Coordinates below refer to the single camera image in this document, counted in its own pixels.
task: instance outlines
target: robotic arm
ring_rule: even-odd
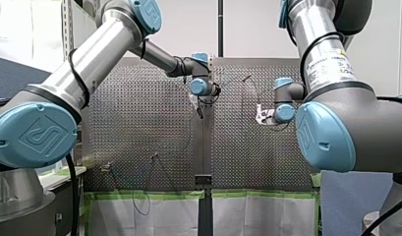
[[[281,26],[296,39],[306,89],[276,82],[273,120],[282,123],[277,117],[285,112],[277,105],[300,98],[297,137],[310,164],[338,172],[402,172],[402,102],[377,99],[358,81],[344,49],[365,26],[372,1],[294,0],[282,6]]]
[[[0,164],[38,168],[66,156],[76,141],[81,110],[127,50],[169,77],[189,76],[194,95],[218,95],[209,79],[207,54],[173,57],[145,38],[161,27],[153,0],[113,0],[97,16],[98,30],[72,51],[41,85],[28,85],[0,107]]]

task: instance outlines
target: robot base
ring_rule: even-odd
[[[56,235],[55,195],[47,193],[38,205],[0,217],[0,236]]]

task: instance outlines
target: metal pegboard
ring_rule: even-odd
[[[295,124],[279,131],[284,127],[255,119],[258,103],[273,107],[276,78],[299,81],[299,61],[215,58],[212,65],[222,87],[212,131],[213,188],[310,190],[312,168],[300,153]]]
[[[193,120],[182,79],[124,58],[91,98],[84,123],[88,191],[195,188]],[[110,163],[110,171],[102,171]]]

